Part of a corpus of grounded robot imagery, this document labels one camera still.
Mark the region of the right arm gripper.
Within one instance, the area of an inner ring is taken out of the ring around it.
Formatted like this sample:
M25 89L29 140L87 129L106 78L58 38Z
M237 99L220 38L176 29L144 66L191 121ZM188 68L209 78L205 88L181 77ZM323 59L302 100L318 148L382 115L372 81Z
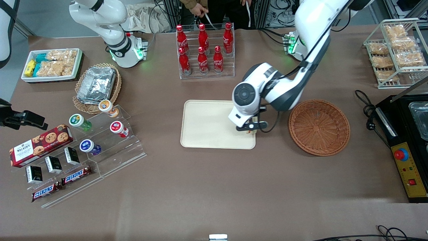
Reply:
M14 117L15 114L11 106L12 104L8 101L0 98L0 125L2 127L11 128L10 124L6 122L10 117Z

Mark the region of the person's right hand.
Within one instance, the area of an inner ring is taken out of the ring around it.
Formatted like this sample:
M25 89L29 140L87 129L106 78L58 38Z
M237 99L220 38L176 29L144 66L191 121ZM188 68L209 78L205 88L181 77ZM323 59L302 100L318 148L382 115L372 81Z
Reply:
M206 14L208 14L208 9L203 7L200 3L197 3L194 8L190 9L191 13L198 18L203 18Z

